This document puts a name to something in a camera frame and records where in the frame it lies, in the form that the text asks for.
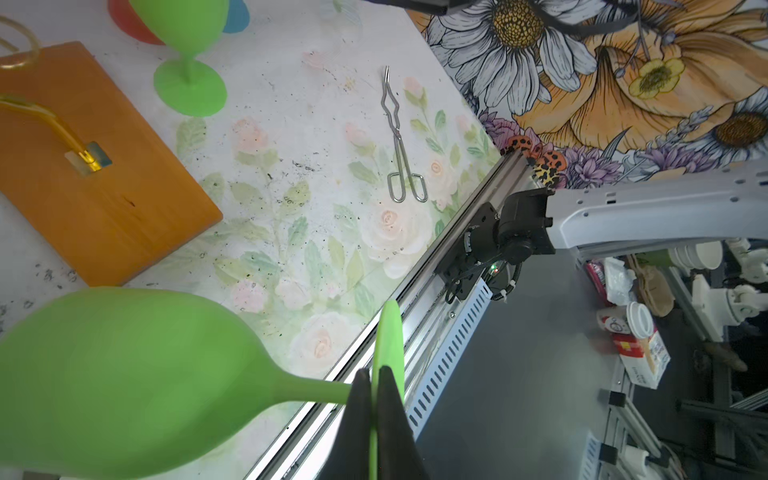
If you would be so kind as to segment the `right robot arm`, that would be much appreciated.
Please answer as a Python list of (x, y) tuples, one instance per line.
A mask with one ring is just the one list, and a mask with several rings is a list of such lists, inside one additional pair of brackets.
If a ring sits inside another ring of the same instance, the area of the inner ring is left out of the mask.
[(492, 266), (616, 242), (767, 237), (767, 163), (734, 162), (676, 179), (592, 189), (539, 188), (478, 207), (436, 272), (466, 299)]

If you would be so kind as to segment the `red wine glass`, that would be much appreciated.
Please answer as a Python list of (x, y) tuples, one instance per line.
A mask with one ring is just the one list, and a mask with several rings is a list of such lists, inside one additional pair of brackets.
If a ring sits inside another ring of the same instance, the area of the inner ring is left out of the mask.
[(107, 9), (112, 21), (126, 35), (143, 43), (163, 45), (137, 15), (129, 0), (108, 0)]

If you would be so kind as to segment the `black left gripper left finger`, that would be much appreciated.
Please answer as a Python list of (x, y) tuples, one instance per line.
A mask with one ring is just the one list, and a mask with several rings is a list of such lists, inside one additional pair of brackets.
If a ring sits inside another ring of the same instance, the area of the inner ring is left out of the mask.
[(355, 374), (336, 438), (318, 479), (369, 478), (372, 407), (370, 375), (361, 369)]

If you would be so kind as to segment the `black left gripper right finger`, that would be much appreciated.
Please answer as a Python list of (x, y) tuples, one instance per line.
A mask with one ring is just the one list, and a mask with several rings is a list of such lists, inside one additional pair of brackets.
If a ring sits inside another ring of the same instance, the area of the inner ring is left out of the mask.
[(428, 480), (417, 450), (392, 369), (379, 370), (376, 401), (377, 478)]

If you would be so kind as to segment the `blue wine glass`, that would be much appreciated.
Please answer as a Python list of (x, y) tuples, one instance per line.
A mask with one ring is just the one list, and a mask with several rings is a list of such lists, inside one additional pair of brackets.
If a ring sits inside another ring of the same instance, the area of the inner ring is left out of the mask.
[(223, 28), (226, 34), (244, 31), (250, 23), (250, 13), (244, 0), (230, 0), (228, 16)]

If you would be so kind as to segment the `green wine glass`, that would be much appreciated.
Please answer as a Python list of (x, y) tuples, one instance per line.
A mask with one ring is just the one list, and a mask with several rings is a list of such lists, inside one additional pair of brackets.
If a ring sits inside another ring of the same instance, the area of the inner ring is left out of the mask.
[[(399, 307), (377, 338), (369, 478), (377, 478), (379, 370), (401, 389)], [(345, 409), (352, 383), (283, 370), (235, 313), (173, 291), (99, 287), (39, 308), (1, 341), (1, 461), (83, 479), (138, 479), (209, 453), (286, 402)]]
[(134, 0), (136, 14), (166, 46), (177, 52), (158, 66), (153, 84), (159, 98), (176, 112), (207, 117), (227, 100), (223, 79), (197, 56), (217, 43), (229, 11), (225, 0)]

